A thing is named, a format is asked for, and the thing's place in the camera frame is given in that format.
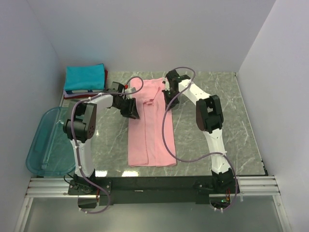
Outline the pink t shirt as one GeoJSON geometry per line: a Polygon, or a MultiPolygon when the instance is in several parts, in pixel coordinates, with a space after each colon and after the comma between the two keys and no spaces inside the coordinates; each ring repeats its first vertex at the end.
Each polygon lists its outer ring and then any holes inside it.
{"type": "Polygon", "coordinates": [[[128,121],[128,164],[135,166],[174,166],[177,164],[166,150],[162,139],[165,113],[163,79],[132,79],[130,87],[140,89],[131,96],[136,99],[139,119],[128,121]]]}

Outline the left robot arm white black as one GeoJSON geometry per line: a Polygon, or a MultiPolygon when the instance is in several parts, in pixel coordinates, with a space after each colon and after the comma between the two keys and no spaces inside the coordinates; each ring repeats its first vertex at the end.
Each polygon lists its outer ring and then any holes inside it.
{"type": "Polygon", "coordinates": [[[70,140],[75,158],[75,174],[84,177],[79,188],[85,194],[96,190],[97,183],[90,177],[95,168],[91,157],[91,139],[96,132],[97,115],[100,111],[116,108],[123,117],[139,119],[133,94],[142,89],[113,82],[111,88],[84,100],[72,100],[68,105],[63,131],[70,140]]]}

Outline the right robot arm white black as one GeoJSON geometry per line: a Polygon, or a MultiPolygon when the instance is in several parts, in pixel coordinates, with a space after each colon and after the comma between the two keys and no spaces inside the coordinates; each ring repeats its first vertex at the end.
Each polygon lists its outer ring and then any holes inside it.
{"type": "Polygon", "coordinates": [[[188,67],[184,67],[193,72],[193,76],[179,75],[177,68],[169,71],[163,78],[165,85],[164,94],[165,112],[162,119],[161,133],[164,147],[167,152],[177,161],[191,163],[197,162],[206,157],[211,157],[211,172],[213,176],[212,188],[218,193],[224,192],[229,185],[234,184],[235,191],[238,191],[238,181],[236,171],[231,161],[226,156],[226,149],[223,143],[223,122],[224,116],[221,101],[218,95],[210,95],[194,84],[196,72],[188,67]],[[176,157],[170,151],[165,139],[165,120],[167,113],[179,103],[180,95],[186,96],[196,107],[196,124],[203,132],[209,153],[192,160],[184,160],[176,157]]]}

